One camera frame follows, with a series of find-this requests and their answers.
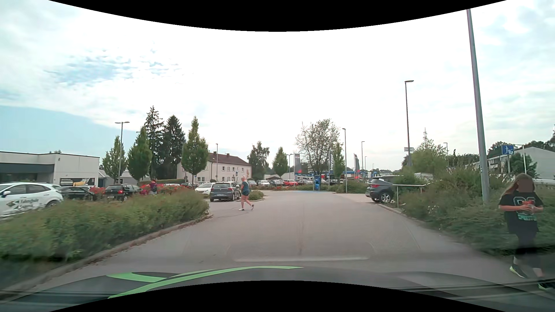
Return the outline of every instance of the road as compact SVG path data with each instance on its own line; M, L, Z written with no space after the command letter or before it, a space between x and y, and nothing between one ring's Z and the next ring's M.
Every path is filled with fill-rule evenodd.
M250 265L403 272L400 276L428 286L453 281L422 280L412 272L449 273L502 284L523 282L508 271L507 264L369 203L362 194L265 194L253 211L239 211L240 202L210 203L214 216L209 220L52 279L35 290L105 274ZM476 282L461 278L457 283Z

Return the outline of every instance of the person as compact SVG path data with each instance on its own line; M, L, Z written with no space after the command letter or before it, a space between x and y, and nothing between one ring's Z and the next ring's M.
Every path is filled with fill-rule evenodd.
M543 211L543 202L535 192L532 177L526 173L517 175L501 196L499 208L504 211L508 231L518 238L510 271L521 278L528 278L521 268L524 256L528 256L528 264L538 279L538 287L541 290L552 290L554 285L545 280L534 242L539 232L535 213Z
M245 210L245 202L250 206L250 210L254 209L254 205L251 204L249 201L249 194L250 194L250 185L249 182L246 181L246 177L243 175L241 177L241 209Z
M149 186L150 186L150 191L148 192L148 194L156 195L158 193L158 185L156 184L156 179L152 179Z

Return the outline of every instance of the blonde hair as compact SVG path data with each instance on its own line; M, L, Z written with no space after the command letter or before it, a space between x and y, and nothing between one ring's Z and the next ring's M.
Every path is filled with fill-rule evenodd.
M503 195L512 194L514 191L516 191L518 189L518 181L522 181L522 180L533 181L531 176L529 176L526 173L521 173L514 178L514 181L511 183L511 185L509 185L509 187L505 190L505 192L503 192ZM536 186L532 184L532 190L535 190L535 189L536 189Z

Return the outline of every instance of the railing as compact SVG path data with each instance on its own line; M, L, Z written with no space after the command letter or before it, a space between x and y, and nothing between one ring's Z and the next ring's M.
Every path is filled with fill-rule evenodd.
M396 203L397 203L397 209L399 208L399 187L418 187L420 188L420 193L422 193L422 188L432 184L432 182L430 183L426 183L424 185L412 185L412 184L393 184L392 187L396 187L396 191L395 191L395 195L397 196L396 199Z

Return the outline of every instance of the red car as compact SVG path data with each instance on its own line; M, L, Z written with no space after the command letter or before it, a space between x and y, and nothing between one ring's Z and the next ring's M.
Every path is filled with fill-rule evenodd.
M295 180L284 180L284 184L288 187L295 187L299 185Z

